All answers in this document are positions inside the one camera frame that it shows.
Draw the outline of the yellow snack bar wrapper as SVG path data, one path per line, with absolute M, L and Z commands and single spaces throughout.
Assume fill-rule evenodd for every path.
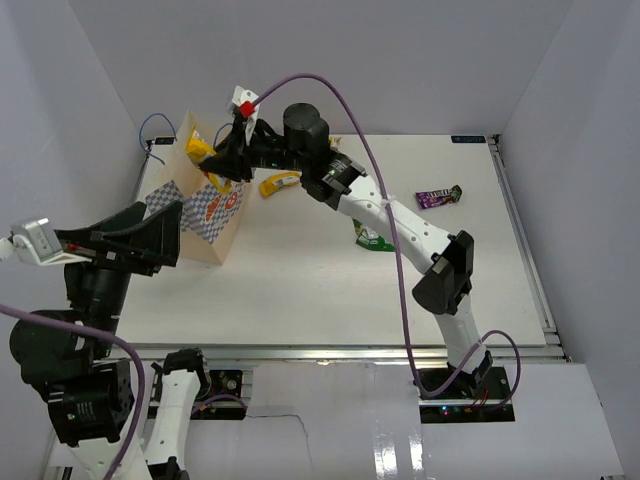
M 220 194 L 228 194 L 231 191 L 232 182 L 229 179 L 224 179 L 214 173 L 206 172 L 201 168 L 207 158 L 216 155 L 216 151 L 211 145 L 205 142 L 195 124 L 191 126 L 189 137 L 185 144 L 185 153 Z

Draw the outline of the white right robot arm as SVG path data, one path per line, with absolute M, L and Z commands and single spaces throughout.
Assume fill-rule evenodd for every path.
M 314 106 L 288 106 L 282 133 L 254 115 L 235 110 L 233 116 L 229 134 L 196 166 L 212 180 L 233 182 L 252 180 L 257 168 L 297 171 L 309 196 L 390 241 L 421 276 L 412 296 L 436 319 L 453 390 L 466 399 L 484 391 L 492 357 L 471 310 L 473 237 L 466 231 L 451 234 L 384 197 L 381 182 L 332 146 L 329 126 Z

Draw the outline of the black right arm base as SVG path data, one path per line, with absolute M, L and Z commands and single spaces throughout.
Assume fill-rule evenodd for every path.
M 498 407 L 510 392 L 503 367 L 492 367 L 477 390 L 457 379 L 438 397 L 420 397 L 419 414 L 423 425 L 511 423 L 515 421 L 512 402 Z

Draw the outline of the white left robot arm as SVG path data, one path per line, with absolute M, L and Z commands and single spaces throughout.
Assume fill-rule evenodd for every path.
M 184 479 L 184 455 L 195 403 L 210 390 L 201 350 L 170 353 L 158 366 L 160 400 L 143 440 L 146 374 L 117 326 L 130 280 L 176 265 L 182 204 L 149 212 L 143 202 L 91 226 L 60 230 L 45 219 L 17 222 L 1 242 L 3 257 L 62 266 L 69 308 L 31 313 L 4 307 L 15 319 L 9 347 L 24 383 L 47 406 L 61 444 L 92 479 Z

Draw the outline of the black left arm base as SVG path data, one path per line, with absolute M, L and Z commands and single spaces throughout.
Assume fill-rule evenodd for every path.
M 191 415 L 192 420 L 222 421 L 243 420 L 244 408 L 235 400 L 220 399 L 201 406 L 201 403 L 214 396 L 229 395 L 240 400 L 243 399 L 244 372 L 242 370 L 211 370 L 211 387 L 209 392 L 195 405 L 199 408 Z

